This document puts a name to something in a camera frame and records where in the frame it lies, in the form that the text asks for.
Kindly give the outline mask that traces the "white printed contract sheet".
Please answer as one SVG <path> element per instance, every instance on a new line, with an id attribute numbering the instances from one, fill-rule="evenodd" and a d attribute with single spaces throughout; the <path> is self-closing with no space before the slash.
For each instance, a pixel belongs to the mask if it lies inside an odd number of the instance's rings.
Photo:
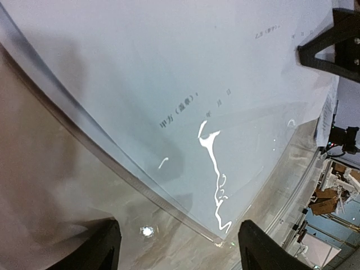
<path id="1" fill-rule="evenodd" d="M 110 156 L 222 239 L 336 76 L 331 1 L 2 1 L 1 42 Z"/>

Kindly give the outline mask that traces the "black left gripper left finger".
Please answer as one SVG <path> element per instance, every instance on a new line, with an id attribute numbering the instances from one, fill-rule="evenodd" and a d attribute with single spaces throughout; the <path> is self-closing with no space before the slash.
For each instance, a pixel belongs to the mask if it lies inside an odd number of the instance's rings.
<path id="1" fill-rule="evenodd" d="M 119 222 L 103 219 L 75 251 L 48 267 L 56 269 L 117 269 L 122 234 Z"/>

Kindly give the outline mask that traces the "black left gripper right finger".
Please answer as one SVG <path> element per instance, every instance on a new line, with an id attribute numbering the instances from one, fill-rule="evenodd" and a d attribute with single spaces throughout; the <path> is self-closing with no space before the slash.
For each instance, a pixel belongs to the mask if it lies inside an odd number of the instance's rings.
<path id="1" fill-rule="evenodd" d="M 241 266 L 245 270 L 304 270 L 309 266 L 288 254 L 252 220 L 238 232 Z"/>

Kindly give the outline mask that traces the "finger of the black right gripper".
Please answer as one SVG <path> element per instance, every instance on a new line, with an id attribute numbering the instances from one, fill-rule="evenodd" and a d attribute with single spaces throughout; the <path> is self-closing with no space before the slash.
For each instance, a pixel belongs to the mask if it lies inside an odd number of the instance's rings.
<path id="1" fill-rule="evenodd" d="M 334 25 L 299 46 L 301 65 L 359 83 L 359 12 L 332 10 Z"/>

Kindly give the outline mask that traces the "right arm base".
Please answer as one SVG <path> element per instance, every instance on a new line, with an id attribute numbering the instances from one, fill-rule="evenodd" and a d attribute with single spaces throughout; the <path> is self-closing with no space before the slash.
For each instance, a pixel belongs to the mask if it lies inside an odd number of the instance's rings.
<path id="1" fill-rule="evenodd" d="M 331 158 L 339 158 L 345 154 L 355 155 L 359 153 L 359 127 L 347 127 L 347 129 L 332 126 L 326 152 L 334 147 L 341 146 L 342 153 L 337 155 L 328 154 Z"/>

